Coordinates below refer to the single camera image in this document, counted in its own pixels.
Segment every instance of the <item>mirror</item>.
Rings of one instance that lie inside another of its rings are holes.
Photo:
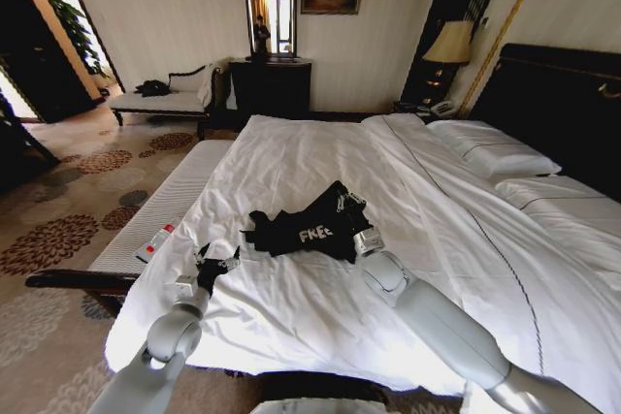
[[[297,0],[245,0],[252,58],[295,57]]]

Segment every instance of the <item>white cushioned bench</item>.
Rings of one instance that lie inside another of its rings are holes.
[[[141,273],[145,263],[133,257],[134,251],[173,217],[183,218],[232,143],[220,140],[197,143],[88,269]]]
[[[127,294],[146,266],[133,253],[174,216],[185,215],[232,143],[222,140],[197,143],[87,271],[37,271],[28,276],[26,286],[81,289],[116,316],[121,306],[119,297]]]
[[[224,106],[230,92],[226,66],[210,63],[187,73],[169,73],[171,94],[143,97],[126,92],[108,101],[118,125],[123,125],[122,112],[150,113],[198,118],[197,135],[204,134],[201,121],[206,121],[218,106]]]

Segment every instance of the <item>black bag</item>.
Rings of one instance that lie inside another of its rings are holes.
[[[274,220],[260,210],[251,212],[255,228],[244,232],[245,239],[254,243],[255,250],[269,251],[273,257],[302,249],[316,250],[353,264],[353,236],[371,228],[363,213],[365,206],[364,200],[335,181],[301,212],[281,210]]]
[[[142,84],[136,86],[134,91],[136,94],[142,94],[143,97],[150,96],[166,96],[171,93],[171,88],[168,84],[158,80],[147,80]]]

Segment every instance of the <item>potted plant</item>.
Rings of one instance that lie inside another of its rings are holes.
[[[64,0],[48,0],[48,2],[54,9],[62,27],[67,32],[67,36],[69,36],[76,52],[80,56],[84,67],[86,67],[88,73],[93,77],[97,87],[106,87],[106,85],[109,84],[109,77],[101,68],[99,54],[91,47],[89,39],[90,34],[80,23],[80,18],[84,18],[84,14]]]

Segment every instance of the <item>door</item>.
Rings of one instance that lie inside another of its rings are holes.
[[[90,96],[32,0],[6,0],[0,21],[5,72],[47,122],[93,108]]]

